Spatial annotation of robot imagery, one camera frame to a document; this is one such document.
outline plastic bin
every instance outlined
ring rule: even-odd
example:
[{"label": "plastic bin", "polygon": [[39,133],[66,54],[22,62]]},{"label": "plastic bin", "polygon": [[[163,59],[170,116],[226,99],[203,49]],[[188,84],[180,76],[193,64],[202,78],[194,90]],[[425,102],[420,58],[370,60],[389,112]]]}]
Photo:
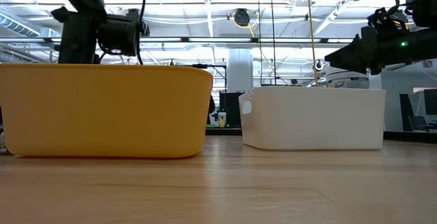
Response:
[{"label": "plastic bin", "polygon": [[19,156],[192,156],[211,89],[195,68],[1,64],[6,146]]},{"label": "plastic bin", "polygon": [[240,97],[243,141],[262,150],[379,150],[385,91],[260,87]]}]

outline bottle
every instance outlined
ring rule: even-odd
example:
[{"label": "bottle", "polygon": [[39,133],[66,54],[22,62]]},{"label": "bottle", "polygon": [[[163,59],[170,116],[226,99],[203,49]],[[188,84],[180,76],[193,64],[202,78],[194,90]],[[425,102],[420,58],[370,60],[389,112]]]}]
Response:
[{"label": "bottle", "polygon": [[219,128],[226,127],[226,112],[224,111],[218,113],[218,127]]}]

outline bin rim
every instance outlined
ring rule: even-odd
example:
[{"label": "bin rim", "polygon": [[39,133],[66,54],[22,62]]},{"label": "bin rim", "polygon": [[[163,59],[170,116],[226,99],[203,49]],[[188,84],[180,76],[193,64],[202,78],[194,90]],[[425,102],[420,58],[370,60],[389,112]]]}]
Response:
[{"label": "bin rim", "polygon": [[203,73],[208,77],[212,77],[212,74],[205,70],[200,70],[194,67],[186,66],[139,66],[139,65],[109,65],[109,64],[0,64],[0,69],[2,68],[117,68],[117,69],[144,69],[144,68],[155,68],[157,70],[186,70],[193,71],[197,73]]}]

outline table surface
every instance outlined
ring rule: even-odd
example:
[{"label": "table surface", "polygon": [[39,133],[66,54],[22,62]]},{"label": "table surface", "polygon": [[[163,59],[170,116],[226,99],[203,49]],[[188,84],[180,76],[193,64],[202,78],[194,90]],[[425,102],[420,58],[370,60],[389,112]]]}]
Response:
[{"label": "table surface", "polygon": [[182,160],[0,156],[2,224],[436,220],[437,145],[263,152],[207,137],[201,155]]}]

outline ceiling light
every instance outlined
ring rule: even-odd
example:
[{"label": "ceiling light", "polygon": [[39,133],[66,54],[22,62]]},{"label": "ceiling light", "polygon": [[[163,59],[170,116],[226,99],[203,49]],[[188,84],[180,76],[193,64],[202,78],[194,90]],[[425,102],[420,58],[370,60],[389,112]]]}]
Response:
[{"label": "ceiling light", "polygon": [[52,16],[42,16],[42,17],[35,17],[35,18],[28,18],[27,20],[30,21],[41,21],[41,20],[52,20]]},{"label": "ceiling light", "polygon": [[44,38],[0,38],[5,43],[39,43],[45,42]]},{"label": "ceiling light", "polygon": [[[273,42],[273,38],[260,38],[261,42]],[[311,43],[311,39],[308,38],[276,38],[275,42],[278,43]],[[314,39],[314,43],[320,43],[321,39]]]},{"label": "ceiling light", "polygon": [[328,43],[351,43],[354,39],[329,39]]},{"label": "ceiling light", "polygon": [[181,38],[159,38],[159,37],[153,37],[153,38],[141,38],[139,40],[140,42],[181,42]]},{"label": "ceiling light", "polygon": [[189,38],[189,42],[250,42],[252,39],[250,38]]}]

